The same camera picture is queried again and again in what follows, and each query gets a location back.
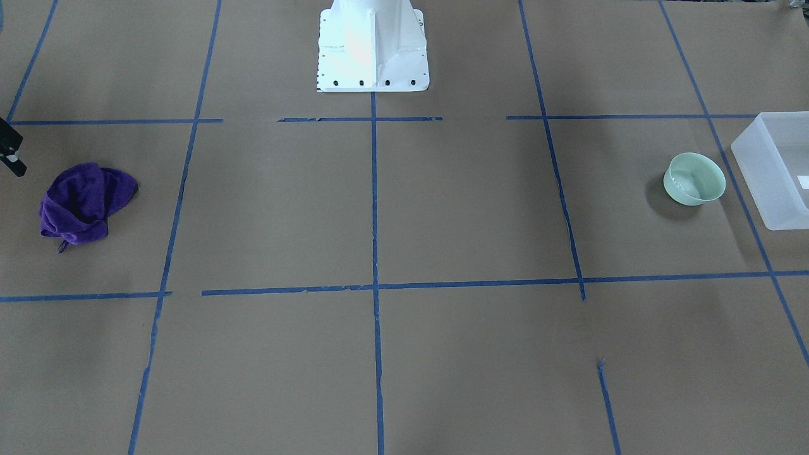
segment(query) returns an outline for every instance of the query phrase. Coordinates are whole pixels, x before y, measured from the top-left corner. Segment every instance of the black object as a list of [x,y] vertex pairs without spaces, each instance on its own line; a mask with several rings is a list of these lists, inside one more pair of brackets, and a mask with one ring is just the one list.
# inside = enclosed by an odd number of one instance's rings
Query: black object
[[20,135],[11,125],[0,118],[0,161],[5,164],[17,177],[25,175],[28,169],[19,159],[8,159],[8,155],[15,155],[23,143],[23,136]]

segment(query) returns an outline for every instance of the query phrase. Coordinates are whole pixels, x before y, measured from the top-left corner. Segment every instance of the purple cloth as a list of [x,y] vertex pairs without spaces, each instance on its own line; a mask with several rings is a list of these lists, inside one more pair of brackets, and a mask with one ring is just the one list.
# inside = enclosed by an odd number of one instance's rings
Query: purple cloth
[[73,166],[59,174],[40,205],[40,233],[81,245],[108,234],[107,217],[123,208],[138,191],[138,183],[117,169],[96,163]]

